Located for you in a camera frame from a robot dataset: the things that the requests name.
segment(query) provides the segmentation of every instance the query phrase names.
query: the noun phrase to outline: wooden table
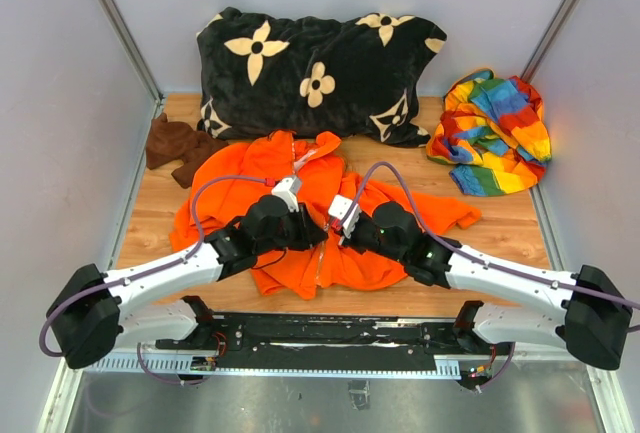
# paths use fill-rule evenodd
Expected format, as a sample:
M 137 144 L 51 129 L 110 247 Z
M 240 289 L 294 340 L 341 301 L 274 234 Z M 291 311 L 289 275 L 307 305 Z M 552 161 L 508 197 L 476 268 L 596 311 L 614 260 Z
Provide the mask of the wooden table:
M 194 127 L 199 119 L 198 95 L 171 95 L 165 112 L 169 120 L 182 120 Z M 414 123 L 433 132 L 442 102 L 439 98 L 420 99 L 420 114 Z M 474 205 L 483 218 L 467 230 L 452 229 L 447 235 L 485 253 L 527 265 L 548 268 L 538 221 L 528 192 L 503 197 L 464 196 L 449 177 L 450 168 L 427 160 L 424 148 L 403 149 L 384 146 L 368 138 L 344 140 L 340 153 L 355 171 L 364 174 L 376 158 L 384 158 L 402 173 L 413 191 L 452 196 Z M 127 268 L 172 253 L 168 234 L 179 206 L 188 198 L 171 177 L 179 161 L 161 168 L 146 170 L 133 215 L 127 228 L 119 268 Z M 374 178 L 397 184 L 387 170 L 378 170 Z M 184 294 L 199 295 L 214 310 L 258 312 L 303 312 L 361 315 L 456 316 L 462 303 L 470 299 L 491 300 L 475 292 L 427 288 L 412 279 L 384 290 L 354 291 L 333 286 L 318 291 L 317 297 L 305 301 L 291 291 L 261 296 L 249 272 L 240 273 L 220 283 L 191 288 L 168 297 L 175 301 Z

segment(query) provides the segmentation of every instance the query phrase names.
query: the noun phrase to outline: gray floor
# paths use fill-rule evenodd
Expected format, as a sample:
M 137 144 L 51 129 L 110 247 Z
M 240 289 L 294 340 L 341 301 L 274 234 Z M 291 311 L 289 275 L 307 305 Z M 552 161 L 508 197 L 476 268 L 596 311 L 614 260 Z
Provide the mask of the gray floor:
M 141 374 L 85 376 L 67 433 L 603 431 L 578 363 L 514 363 L 480 396 L 453 381 L 371 380 L 362 410 L 347 379 L 213 377 L 180 388 Z

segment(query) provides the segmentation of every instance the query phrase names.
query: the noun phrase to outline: cushion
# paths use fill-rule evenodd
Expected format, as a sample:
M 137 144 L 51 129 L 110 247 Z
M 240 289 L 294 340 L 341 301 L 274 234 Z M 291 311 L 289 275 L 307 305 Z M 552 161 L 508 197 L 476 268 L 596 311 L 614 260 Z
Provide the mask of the cushion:
M 415 16 L 276 19 L 227 8 L 198 34 L 202 119 L 220 139 L 323 131 L 419 146 L 416 83 L 446 34 Z

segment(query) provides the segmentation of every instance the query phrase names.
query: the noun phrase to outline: orange clothing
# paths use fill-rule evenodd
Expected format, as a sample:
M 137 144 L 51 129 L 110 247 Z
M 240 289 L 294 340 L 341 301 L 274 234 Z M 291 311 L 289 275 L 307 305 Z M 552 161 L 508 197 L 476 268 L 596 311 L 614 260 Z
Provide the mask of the orange clothing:
M 191 200 L 201 185 L 222 175 L 242 174 L 281 179 L 294 173 L 302 180 L 298 201 L 305 203 L 309 214 L 320 226 L 329 230 L 329 239 L 308 251 L 287 251 L 282 260 L 263 269 L 252 270 L 260 292 L 264 295 L 290 288 L 305 299 L 316 294 L 318 286 L 344 285 L 360 290 L 390 286 L 407 275 L 401 265 L 373 253 L 358 254 L 338 246 L 339 236 L 328 227 L 328 210 L 333 198 L 340 194 L 353 198 L 362 177 L 346 172 L 344 160 L 335 153 L 340 139 L 332 133 L 318 135 L 315 143 L 294 141 L 289 132 L 278 131 L 253 143 L 236 143 L 220 150 L 197 171 L 191 197 L 182 205 L 170 234 L 174 250 L 195 243 L 198 232 L 191 217 Z M 197 214 L 206 233 L 223 227 L 271 188 L 258 183 L 232 180 L 210 186 L 198 200 Z M 415 193 L 414 198 L 424 220 L 437 234 L 458 225 L 466 228 L 480 218 L 480 210 L 454 198 L 438 198 Z M 360 199 L 367 214 L 386 201 L 394 200 L 411 211 L 401 188 L 369 181 Z M 277 260 L 281 252 L 270 252 L 258 265 Z

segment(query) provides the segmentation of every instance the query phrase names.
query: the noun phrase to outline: multicolored cloth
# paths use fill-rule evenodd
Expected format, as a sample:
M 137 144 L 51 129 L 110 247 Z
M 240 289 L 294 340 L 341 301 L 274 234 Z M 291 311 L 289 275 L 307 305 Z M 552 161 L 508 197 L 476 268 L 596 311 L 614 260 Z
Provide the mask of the multicolored cloth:
M 499 196 L 540 181 L 551 142 L 542 99 L 531 85 L 478 70 L 451 87 L 444 110 L 427 156 L 458 165 L 451 177 L 463 193 Z

